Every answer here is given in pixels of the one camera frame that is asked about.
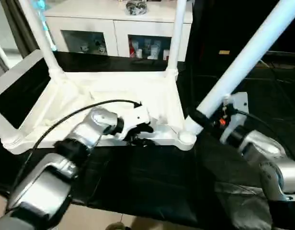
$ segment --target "black table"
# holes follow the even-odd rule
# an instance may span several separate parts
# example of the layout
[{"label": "black table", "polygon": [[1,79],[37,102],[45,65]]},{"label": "black table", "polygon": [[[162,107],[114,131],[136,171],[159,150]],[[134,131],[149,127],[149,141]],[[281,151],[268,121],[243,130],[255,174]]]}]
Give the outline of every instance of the black table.
[{"label": "black table", "polygon": [[[56,53],[65,71],[162,71],[163,61]],[[180,66],[177,81],[185,115],[219,74]],[[0,95],[0,112],[18,127],[49,81],[39,61]],[[295,155],[295,70],[255,68],[238,87],[251,113],[269,123]],[[275,138],[261,124],[255,128]],[[39,149],[28,170],[50,149]],[[27,153],[12,155],[0,143],[0,194],[8,196]],[[270,229],[271,216],[258,175],[231,147],[203,131],[191,151],[173,146],[97,147],[74,188],[74,204],[150,217],[203,229]]]}]

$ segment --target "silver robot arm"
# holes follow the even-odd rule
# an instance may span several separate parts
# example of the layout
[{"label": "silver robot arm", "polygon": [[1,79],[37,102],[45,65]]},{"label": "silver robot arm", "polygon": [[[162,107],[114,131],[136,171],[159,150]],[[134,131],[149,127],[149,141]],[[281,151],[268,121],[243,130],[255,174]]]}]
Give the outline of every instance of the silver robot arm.
[{"label": "silver robot arm", "polygon": [[248,164],[259,172],[273,228],[294,230],[295,161],[274,139],[257,130],[247,130],[243,120],[236,118],[239,114],[236,114],[233,103],[223,103],[219,111],[213,120],[197,110],[191,111],[190,117],[223,144],[235,147]]},{"label": "silver robot arm", "polygon": [[16,187],[7,213],[0,218],[0,230],[38,230],[57,225],[71,202],[72,184],[90,150],[102,135],[125,133],[123,130],[131,127],[117,114],[93,108],[56,144],[56,152],[47,154]]}]

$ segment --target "cabinet door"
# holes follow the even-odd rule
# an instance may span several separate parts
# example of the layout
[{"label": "cabinet door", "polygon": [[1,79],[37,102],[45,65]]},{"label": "cabinet door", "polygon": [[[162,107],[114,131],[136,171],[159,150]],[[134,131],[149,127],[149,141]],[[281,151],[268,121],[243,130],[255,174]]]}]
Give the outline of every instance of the cabinet door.
[{"label": "cabinet door", "polygon": [[[130,44],[138,43],[142,49],[143,58],[150,55],[148,44],[159,44],[158,59],[165,59],[163,51],[170,48],[174,23],[134,22],[114,20],[117,37],[118,54],[120,57],[130,57]],[[179,51],[179,61],[185,61],[191,24],[184,23]]]},{"label": "cabinet door", "polygon": [[118,56],[113,20],[46,17],[58,51]]}]

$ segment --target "floor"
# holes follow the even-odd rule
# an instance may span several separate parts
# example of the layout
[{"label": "floor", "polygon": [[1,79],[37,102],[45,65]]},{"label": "floor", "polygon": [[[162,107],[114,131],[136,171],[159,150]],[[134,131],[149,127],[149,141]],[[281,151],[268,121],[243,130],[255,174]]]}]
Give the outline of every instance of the floor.
[{"label": "floor", "polygon": [[[6,200],[0,196],[0,217],[4,213]],[[140,218],[116,212],[71,205],[55,230],[105,230],[112,223],[122,222],[132,230],[198,230],[182,225]]]},{"label": "floor", "polygon": [[18,47],[11,33],[4,9],[0,3],[0,46],[5,51],[9,60],[8,67],[12,68],[18,64],[23,58],[19,53]]}]

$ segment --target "black wire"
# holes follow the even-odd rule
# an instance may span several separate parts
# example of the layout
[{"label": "black wire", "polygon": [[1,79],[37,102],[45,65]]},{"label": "black wire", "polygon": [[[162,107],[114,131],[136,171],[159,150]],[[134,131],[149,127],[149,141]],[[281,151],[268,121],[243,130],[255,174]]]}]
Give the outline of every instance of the black wire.
[{"label": "black wire", "polygon": [[235,109],[235,112],[238,114],[242,114],[245,115],[253,120],[259,121],[260,123],[262,123],[266,128],[268,128],[278,139],[278,142],[281,143],[288,151],[289,151],[289,157],[291,157],[294,161],[295,161],[295,155],[293,154],[293,152],[291,151],[291,149],[289,148],[289,146],[286,144],[286,142],[278,135],[277,132],[274,131],[273,128],[271,128],[270,125],[268,125],[265,121],[261,120],[259,117],[253,115],[253,114],[249,114],[247,112],[243,112],[240,111],[238,109]]},{"label": "black wire", "polygon": [[61,118],[59,121],[57,121],[55,124],[53,124],[37,141],[36,143],[34,144],[32,150],[30,151],[28,157],[26,158],[24,164],[22,165],[21,169],[19,170],[13,184],[12,184],[12,187],[11,187],[11,191],[10,191],[10,194],[12,192],[14,192],[16,186],[18,185],[18,182],[20,180],[20,178],[22,177],[22,174],[24,172],[24,169],[28,163],[28,161],[30,160],[33,152],[37,149],[38,145],[42,142],[42,140],[54,129],[56,128],[58,125],[60,125],[61,123],[63,123],[64,121],[68,120],[70,117],[84,111],[84,110],[87,110],[87,109],[90,109],[90,108],[93,108],[93,107],[96,107],[96,106],[99,106],[99,105],[102,105],[102,104],[107,104],[107,103],[113,103],[113,102],[126,102],[126,103],[133,103],[135,106],[139,106],[140,104],[137,103],[137,102],[134,102],[134,101],[130,101],[130,100],[123,100],[123,99],[115,99],[115,100],[108,100],[108,101],[103,101],[103,102],[99,102],[99,103],[94,103],[94,104],[91,104],[91,105],[88,105],[88,106],[85,106],[81,109],[78,109],[76,111],[74,111],[73,113]]}]

